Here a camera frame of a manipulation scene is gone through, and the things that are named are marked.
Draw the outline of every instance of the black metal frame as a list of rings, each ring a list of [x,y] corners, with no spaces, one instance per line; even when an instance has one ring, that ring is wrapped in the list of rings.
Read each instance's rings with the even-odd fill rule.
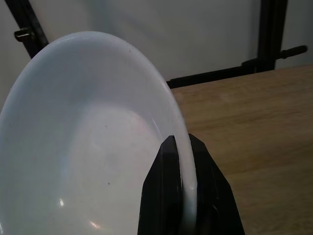
[[[34,57],[48,41],[29,1],[5,0],[5,2],[21,29],[14,33],[15,38],[23,42],[30,57]],[[273,70],[277,59],[306,52],[308,50],[306,46],[281,51],[287,5],[288,0],[261,0],[257,58],[245,61],[238,67],[171,79],[167,82],[168,86],[172,89]]]

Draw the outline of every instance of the wooden tabletop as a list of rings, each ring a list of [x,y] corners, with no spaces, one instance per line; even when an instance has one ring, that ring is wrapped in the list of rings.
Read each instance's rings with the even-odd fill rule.
[[[313,65],[172,90],[247,235],[313,234]]]

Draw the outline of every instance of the white bowl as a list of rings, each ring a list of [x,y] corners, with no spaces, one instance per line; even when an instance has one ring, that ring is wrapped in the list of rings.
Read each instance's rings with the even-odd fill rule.
[[[184,225],[196,218],[190,140],[171,91],[133,46],[81,32],[45,47],[0,115],[3,234],[136,234],[142,184],[175,135]]]

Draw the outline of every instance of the white wall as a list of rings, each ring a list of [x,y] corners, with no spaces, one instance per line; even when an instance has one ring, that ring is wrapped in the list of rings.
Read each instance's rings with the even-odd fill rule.
[[[30,0],[51,42],[95,30],[137,47],[167,79],[256,56],[260,0]]]
[[[277,60],[276,68],[313,63],[313,1],[289,0],[282,49],[307,45],[309,50],[285,60]]]
[[[13,33],[19,30],[9,8],[0,0],[0,111],[9,91],[30,57]]]

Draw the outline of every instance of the wood grain surface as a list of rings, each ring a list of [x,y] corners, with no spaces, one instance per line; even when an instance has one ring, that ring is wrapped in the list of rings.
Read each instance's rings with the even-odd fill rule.
[[[313,234],[313,66],[172,90],[247,235]]]

